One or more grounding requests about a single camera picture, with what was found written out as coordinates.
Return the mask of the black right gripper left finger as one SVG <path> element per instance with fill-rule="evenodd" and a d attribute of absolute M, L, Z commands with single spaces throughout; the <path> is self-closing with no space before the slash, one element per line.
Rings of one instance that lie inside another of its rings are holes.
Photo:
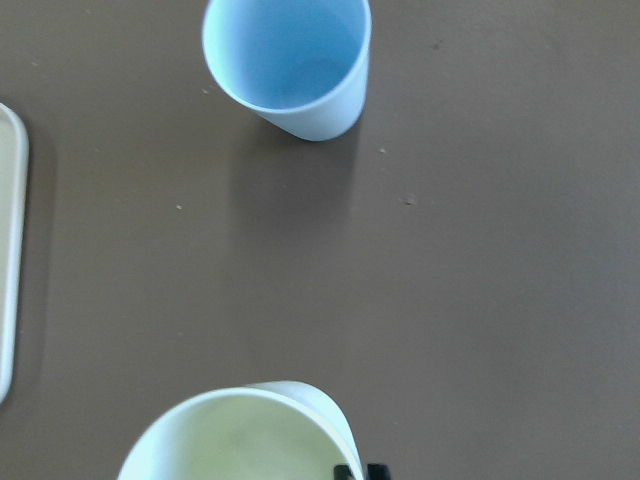
<path fill-rule="evenodd" d="M 350 467 L 346 464 L 336 465 L 333 468 L 334 480 L 353 480 L 353 473 Z"/>

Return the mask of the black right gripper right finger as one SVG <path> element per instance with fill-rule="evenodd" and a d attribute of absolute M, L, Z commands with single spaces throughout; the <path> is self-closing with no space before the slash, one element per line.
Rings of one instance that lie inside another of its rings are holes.
<path fill-rule="evenodd" d="M 389 467 L 384 463 L 368 463 L 367 479 L 389 480 Z"/>

